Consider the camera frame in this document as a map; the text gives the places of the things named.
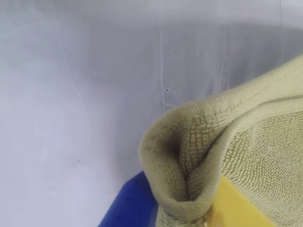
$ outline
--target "blue object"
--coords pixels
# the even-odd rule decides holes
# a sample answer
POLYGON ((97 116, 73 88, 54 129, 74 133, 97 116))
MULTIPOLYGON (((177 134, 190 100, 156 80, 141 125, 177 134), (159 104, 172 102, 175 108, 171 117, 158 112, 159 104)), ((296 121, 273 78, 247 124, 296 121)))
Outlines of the blue object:
POLYGON ((99 227, 148 227, 156 200, 144 172, 121 188, 99 227))

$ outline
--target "terry cloth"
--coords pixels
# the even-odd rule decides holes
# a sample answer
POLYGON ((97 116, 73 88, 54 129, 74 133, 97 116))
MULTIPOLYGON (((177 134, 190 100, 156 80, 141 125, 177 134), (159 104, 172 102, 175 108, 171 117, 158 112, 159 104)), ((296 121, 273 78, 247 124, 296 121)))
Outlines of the terry cloth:
POLYGON ((157 227, 201 226, 220 175, 278 227, 303 227, 303 56, 168 111, 139 156, 157 227))

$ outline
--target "white wall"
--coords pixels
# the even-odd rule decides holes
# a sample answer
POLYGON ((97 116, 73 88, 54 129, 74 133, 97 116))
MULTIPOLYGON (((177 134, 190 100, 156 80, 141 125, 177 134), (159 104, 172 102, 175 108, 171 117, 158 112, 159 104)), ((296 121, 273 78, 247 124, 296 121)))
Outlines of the white wall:
POLYGON ((302 7, 1 1, 0 226, 96 226, 148 125, 299 55, 302 7))

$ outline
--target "yellow plastic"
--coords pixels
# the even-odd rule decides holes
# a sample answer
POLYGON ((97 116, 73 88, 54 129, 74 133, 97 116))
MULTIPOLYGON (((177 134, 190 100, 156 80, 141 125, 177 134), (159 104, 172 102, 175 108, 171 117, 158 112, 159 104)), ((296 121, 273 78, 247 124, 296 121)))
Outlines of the yellow plastic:
POLYGON ((206 226, 274 227, 274 224, 222 176, 206 226))

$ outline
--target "olive green towel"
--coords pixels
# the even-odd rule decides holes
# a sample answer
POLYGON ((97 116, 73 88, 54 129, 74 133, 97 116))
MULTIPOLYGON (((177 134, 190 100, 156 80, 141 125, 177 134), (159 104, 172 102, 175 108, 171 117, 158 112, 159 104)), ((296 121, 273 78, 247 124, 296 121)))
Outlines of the olive green towel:
POLYGON ((221 173, 277 226, 303 227, 303 57, 168 111, 139 154, 157 227, 202 226, 221 173))

